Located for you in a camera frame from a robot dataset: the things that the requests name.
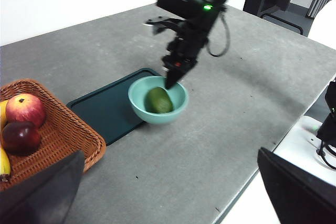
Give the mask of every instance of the avocado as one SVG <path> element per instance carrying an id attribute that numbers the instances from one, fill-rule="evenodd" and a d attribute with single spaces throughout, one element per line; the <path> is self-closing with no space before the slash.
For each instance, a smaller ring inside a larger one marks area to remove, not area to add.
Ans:
<path id="1" fill-rule="evenodd" d="M 151 89 L 145 97 L 145 108 L 151 113 L 168 113 L 173 111 L 173 103 L 163 88 Z"/>

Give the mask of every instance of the apple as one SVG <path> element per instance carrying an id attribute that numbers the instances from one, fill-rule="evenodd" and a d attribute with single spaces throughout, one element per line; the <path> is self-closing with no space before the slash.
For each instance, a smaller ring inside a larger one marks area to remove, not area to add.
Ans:
<path id="1" fill-rule="evenodd" d="M 33 94 L 18 94 L 9 99 L 6 106 L 9 122 L 30 121 L 41 127 L 46 119 L 46 112 L 41 100 Z"/>
<path id="2" fill-rule="evenodd" d="M 40 145 L 41 136 L 32 122 L 8 123 L 1 136 L 1 146 L 14 155 L 29 155 Z"/>

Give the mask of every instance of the green led light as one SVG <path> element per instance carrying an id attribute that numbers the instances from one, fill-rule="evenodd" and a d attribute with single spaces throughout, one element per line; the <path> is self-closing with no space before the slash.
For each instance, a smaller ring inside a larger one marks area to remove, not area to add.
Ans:
<path id="1" fill-rule="evenodd" d="M 203 10 L 211 10 L 212 9 L 212 5 L 205 5 L 203 6 Z"/>

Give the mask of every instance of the black cable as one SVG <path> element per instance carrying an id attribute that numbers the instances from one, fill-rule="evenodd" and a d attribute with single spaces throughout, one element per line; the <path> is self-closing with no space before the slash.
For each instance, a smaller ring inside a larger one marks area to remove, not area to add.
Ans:
<path id="1" fill-rule="evenodd" d="M 228 50 L 229 50 L 229 47 L 230 47 L 230 30 L 229 30 L 229 27 L 228 27 L 228 25 L 227 25 L 227 23 L 225 21 L 224 13 L 223 12 L 221 12 L 220 17 L 221 17 L 221 20 L 222 20 L 224 28 L 225 28 L 226 44 L 225 44 L 224 50 L 220 54 L 216 55 L 216 54 L 211 53 L 211 51 L 210 51 L 210 41 L 208 41 L 208 43 L 206 44 L 206 50 L 213 57 L 220 57 L 220 56 L 226 54 L 228 52 Z"/>
<path id="2" fill-rule="evenodd" d="M 326 165 L 328 165 L 330 168 L 332 168 L 332 169 L 335 169 L 336 170 L 336 167 L 335 166 L 333 166 L 333 165 L 331 165 L 328 161 L 327 161 L 327 159 L 326 159 L 326 155 L 325 155 L 325 152 L 323 151 L 323 148 L 327 148 L 327 150 L 330 152 L 331 151 L 331 153 L 335 153 L 327 144 L 325 144 L 323 141 L 321 142 L 321 147 L 320 147 L 320 149 L 319 150 L 317 150 L 317 154 L 323 159 L 323 161 L 326 163 Z"/>

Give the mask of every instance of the white chair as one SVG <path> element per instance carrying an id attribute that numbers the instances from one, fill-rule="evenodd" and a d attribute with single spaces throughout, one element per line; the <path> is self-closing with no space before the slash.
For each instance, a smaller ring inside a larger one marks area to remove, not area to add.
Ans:
<path id="1" fill-rule="evenodd" d="M 336 49 L 336 0 L 329 1 L 317 13 L 308 38 Z"/>

